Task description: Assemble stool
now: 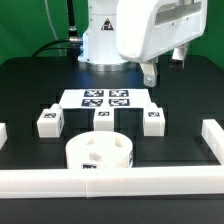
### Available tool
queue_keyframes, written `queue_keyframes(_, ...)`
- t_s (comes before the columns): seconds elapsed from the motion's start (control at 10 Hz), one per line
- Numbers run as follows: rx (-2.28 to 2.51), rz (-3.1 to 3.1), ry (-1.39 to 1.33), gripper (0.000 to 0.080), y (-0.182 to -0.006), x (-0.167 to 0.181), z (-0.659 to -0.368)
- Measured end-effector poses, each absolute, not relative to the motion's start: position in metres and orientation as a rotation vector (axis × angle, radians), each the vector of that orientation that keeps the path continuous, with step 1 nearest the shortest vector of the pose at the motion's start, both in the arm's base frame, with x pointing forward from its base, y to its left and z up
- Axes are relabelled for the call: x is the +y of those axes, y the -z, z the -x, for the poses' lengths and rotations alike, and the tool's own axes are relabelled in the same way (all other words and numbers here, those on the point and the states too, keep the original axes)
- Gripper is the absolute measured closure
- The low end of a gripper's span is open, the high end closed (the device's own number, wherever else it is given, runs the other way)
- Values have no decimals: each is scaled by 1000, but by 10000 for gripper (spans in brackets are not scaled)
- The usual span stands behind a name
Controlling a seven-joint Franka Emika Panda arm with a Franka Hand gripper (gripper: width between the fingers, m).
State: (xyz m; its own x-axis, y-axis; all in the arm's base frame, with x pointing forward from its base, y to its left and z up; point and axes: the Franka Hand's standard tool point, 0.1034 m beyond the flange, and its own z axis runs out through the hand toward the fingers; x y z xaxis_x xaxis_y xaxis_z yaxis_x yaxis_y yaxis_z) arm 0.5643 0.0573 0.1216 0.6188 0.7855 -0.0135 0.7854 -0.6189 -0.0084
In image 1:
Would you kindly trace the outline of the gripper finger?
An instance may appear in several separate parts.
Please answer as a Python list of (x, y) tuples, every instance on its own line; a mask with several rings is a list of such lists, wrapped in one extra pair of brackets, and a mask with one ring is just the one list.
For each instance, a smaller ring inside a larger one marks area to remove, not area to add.
[(189, 44), (185, 43), (173, 50), (172, 58), (170, 60), (170, 67), (173, 71), (181, 71), (184, 68), (188, 48)]
[(158, 59), (154, 58), (147, 62), (141, 63), (140, 67), (143, 72), (143, 83), (148, 87), (155, 87), (157, 84), (157, 62)]

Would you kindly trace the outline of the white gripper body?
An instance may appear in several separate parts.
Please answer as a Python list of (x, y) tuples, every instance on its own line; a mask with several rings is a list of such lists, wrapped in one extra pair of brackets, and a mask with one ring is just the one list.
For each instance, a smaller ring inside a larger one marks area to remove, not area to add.
[(119, 0), (117, 49), (132, 62), (146, 62), (200, 37), (207, 0)]

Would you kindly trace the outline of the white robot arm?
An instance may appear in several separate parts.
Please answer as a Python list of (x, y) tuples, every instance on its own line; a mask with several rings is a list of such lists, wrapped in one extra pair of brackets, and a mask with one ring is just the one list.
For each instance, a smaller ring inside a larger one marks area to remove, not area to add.
[(121, 71), (138, 63), (143, 83), (157, 84), (158, 57), (172, 51), (183, 65), (189, 43), (206, 27), (208, 0), (88, 0), (89, 25), (79, 64)]

